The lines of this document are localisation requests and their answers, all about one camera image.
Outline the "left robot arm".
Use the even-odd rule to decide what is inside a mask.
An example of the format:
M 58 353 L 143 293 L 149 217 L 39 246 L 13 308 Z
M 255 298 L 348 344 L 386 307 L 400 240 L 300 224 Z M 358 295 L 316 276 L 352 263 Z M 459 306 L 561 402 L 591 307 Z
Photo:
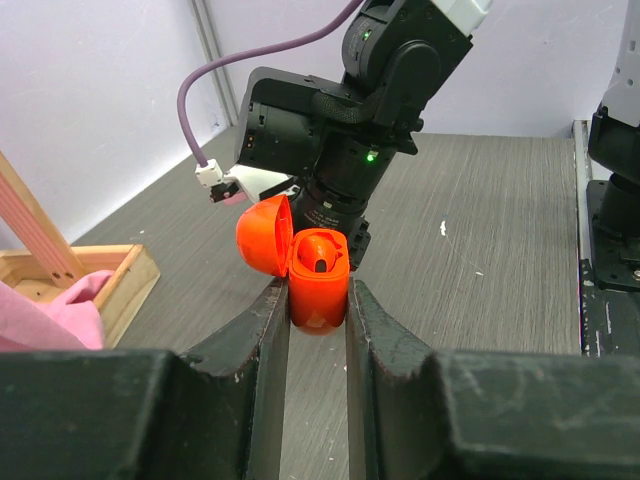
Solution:
M 346 336 L 353 479 L 639 475 L 639 5 L 583 155 L 580 356 L 437 351 L 352 278 L 368 201 L 472 47 L 486 1 L 352 1 L 324 28 L 216 59 L 177 96 L 196 177 L 249 200 L 243 260 L 270 283 L 182 354 L 112 350 L 115 296 L 157 281 L 139 245 L 71 248 L 9 166 L 1 215 L 5 479 L 275 479 L 292 327 Z

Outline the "orange earbud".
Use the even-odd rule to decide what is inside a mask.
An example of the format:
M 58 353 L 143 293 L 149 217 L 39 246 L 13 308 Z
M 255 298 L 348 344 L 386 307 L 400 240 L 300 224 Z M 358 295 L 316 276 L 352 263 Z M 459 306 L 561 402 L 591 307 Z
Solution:
M 312 233 L 298 242 L 297 259 L 313 273 L 328 273 L 342 256 L 341 249 L 329 233 Z

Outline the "pink shirt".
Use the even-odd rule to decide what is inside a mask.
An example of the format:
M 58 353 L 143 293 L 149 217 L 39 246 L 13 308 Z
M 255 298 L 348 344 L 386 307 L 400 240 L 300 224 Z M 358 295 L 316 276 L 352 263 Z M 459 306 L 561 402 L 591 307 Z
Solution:
M 1 285 L 1 350 L 100 350 L 105 334 L 93 303 L 113 273 L 100 270 L 78 280 L 50 303 L 36 303 Z

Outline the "orange earbud charging case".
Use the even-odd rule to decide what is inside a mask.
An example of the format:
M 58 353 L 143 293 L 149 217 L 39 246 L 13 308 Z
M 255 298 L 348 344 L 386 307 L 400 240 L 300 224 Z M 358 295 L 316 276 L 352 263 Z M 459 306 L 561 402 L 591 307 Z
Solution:
M 313 273 L 297 259 L 298 242 L 312 233 L 329 233 L 341 245 L 342 256 L 328 273 Z M 325 336 L 340 327 L 346 315 L 350 259 L 346 237 L 332 229 L 295 232 L 285 195 L 248 208 L 236 224 L 239 254 L 252 269 L 288 280 L 291 322 L 308 335 Z

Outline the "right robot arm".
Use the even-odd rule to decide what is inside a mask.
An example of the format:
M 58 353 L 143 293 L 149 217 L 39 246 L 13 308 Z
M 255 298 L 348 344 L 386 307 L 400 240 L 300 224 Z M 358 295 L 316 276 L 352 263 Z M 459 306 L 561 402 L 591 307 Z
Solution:
M 487 1 L 368 1 L 342 44 L 339 82 L 255 69 L 241 107 L 241 165 L 299 187 L 296 230 L 329 228 L 358 267 L 371 236 L 364 213 L 394 156 L 413 155 L 422 111 L 472 47 Z

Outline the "wooden clothes rack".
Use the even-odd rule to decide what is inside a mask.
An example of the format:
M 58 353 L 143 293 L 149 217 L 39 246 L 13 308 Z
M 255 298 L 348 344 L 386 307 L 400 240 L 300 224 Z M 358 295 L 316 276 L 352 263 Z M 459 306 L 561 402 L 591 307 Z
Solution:
M 48 302 L 89 273 L 113 273 L 93 304 L 106 346 L 116 347 L 160 278 L 146 247 L 70 246 L 6 158 L 1 159 L 1 219 L 25 246 L 1 253 L 1 280 L 30 300 Z

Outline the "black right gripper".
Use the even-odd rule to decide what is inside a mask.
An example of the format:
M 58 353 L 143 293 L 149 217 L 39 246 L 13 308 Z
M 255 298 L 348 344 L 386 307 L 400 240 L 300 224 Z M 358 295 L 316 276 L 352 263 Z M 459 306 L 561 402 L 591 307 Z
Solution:
M 388 70 L 373 86 L 336 83 L 267 67 L 255 69 L 242 103 L 239 164 L 293 177 L 296 231 L 334 229 L 360 266 L 371 235 L 364 212 L 396 153 L 414 155 L 416 83 Z

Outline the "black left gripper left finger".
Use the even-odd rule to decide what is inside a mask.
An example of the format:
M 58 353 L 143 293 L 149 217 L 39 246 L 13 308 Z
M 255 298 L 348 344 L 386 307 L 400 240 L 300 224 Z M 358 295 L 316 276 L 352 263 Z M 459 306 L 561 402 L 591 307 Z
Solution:
M 5 479 L 275 479 L 290 324 L 275 279 L 177 354 L 44 351 L 1 358 Z

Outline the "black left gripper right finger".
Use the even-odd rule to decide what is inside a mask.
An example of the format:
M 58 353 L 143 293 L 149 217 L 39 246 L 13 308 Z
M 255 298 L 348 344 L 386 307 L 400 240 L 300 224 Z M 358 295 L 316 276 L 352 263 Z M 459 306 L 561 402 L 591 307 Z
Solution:
M 633 357 L 436 350 L 350 284 L 353 479 L 635 479 Z

